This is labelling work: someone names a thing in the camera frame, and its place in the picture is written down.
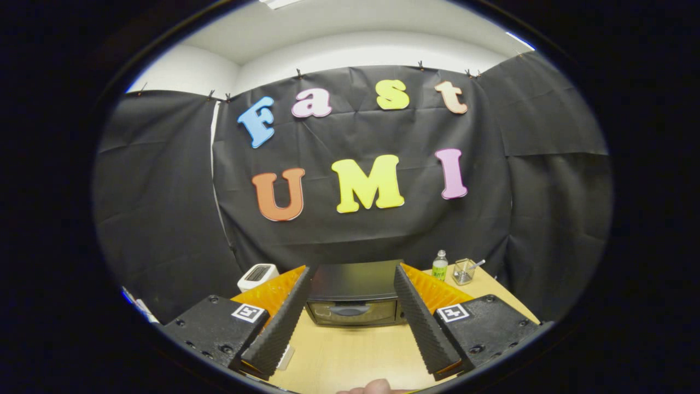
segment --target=black storage box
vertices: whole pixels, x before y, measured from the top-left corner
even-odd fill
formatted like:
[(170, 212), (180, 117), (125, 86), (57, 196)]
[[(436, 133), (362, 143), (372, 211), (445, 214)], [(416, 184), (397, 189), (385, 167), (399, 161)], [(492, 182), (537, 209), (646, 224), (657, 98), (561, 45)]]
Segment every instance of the black storage box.
[(321, 264), (305, 309), (317, 325), (376, 326), (406, 322), (393, 278), (402, 260)]

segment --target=finger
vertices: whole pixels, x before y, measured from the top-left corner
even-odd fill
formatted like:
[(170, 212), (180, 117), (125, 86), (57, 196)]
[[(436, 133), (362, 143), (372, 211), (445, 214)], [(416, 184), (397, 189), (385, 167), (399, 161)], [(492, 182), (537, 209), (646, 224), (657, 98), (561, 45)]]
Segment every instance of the finger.
[(386, 379), (375, 379), (367, 383), (364, 394), (391, 394), (391, 387)]

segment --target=wooden table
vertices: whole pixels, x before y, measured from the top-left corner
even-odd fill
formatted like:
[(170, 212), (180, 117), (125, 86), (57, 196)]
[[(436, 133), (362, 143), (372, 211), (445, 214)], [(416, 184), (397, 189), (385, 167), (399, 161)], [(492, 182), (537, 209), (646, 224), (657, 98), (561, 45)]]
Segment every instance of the wooden table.
[[(540, 321), (525, 305), (478, 267), (474, 280), (458, 286), (452, 279), (454, 265), (447, 267), (445, 282), (477, 298), (494, 294), (533, 322)], [(295, 352), (284, 371), (276, 371), (269, 382), (302, 394), (332, 393), (364, 387), (386, 378), (392, 388), (419, 390), (436, 382), (426, 370), (408, 324), (384, 327), (321, 327), (306, 311), (302, 314), (290, 345)]]

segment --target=plastic bottle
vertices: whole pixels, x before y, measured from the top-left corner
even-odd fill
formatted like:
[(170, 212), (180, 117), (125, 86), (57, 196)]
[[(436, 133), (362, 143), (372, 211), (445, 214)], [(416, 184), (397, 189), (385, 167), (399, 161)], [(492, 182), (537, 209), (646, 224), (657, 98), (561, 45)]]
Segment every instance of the plastic bottle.
[(437, 252), (437, 257), (433, 260), (433, 276), (437, 279), (445, 280), (445, 274), (447, 273), (447, 258), (445, 257), (445, 251), (440, 250)]

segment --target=letter m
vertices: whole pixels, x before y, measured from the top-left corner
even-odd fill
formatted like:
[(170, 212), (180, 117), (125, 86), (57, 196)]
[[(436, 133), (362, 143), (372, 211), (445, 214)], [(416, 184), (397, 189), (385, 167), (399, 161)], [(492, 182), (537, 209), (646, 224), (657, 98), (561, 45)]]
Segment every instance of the letter m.
[(370, 176), (368, 177), (355, 160), (346, 159), (333, 163), (330, 168), (337, 172), (340, 183), (338, 212), (356, 212), (360, 209), (360, 205), (355, 202), (353, 192), (366, 209), (372, 207), (377, 190), (379, 190), (378, 208), (392, 208), (403, 205), (404, 199), (399, 193), (398, 181), (396, 180), (397, 164), (397, 156), (379, 156), (374, 160), (372, 171), (370, 171)]

